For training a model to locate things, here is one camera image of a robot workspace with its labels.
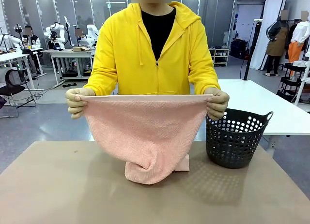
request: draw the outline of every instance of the pink towel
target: pink towel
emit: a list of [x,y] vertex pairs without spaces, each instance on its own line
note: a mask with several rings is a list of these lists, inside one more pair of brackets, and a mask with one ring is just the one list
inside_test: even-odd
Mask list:
[[189,171],[188,151],[210,95],[81,96],[95,141],[126,161],[125,176],[154,184],[173,170]]

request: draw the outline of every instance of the yellow hoodie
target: yellow hoodie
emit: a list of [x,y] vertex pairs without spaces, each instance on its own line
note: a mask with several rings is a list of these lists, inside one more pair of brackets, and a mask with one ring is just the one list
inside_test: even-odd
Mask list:
[[93,72],[85,88],[97,96],[119,94],[203,94],[219,88],[217,74],[200,17],[179,2],[172,2],[176,17],[158,61],[141,18],[139,4],[112,15],[100,29]]

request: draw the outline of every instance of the hoodie zipper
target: hoodie zipper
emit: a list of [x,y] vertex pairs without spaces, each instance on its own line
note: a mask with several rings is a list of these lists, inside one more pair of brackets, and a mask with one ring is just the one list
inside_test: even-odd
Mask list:
[[158,60],[156,61],[156,74],[157,74],[157,94],[159,94],[159,63],[158,63]]

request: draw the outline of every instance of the white backdrop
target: white backdrop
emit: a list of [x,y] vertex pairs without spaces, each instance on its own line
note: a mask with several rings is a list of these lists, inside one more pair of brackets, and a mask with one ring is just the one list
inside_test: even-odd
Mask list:
[[267,59],[267,57],[265,57],[267,45],[269,43],[269,39],[266,36],[266,30],[280,16],[280,11],[284,9],[285,2],[286,0],[266,0],[263,10],[261,31],[250,64],[251,69],[259,70],[264,67]]

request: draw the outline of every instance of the laundry basket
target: laundry basket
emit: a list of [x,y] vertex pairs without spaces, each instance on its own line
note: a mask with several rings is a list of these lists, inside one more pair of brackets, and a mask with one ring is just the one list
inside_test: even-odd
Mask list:
[[213,121],[207,116],[209,158],[226,168],[247,166],[272,116],[273,112],[261,116],[236,109],[227,109],[219,121]]

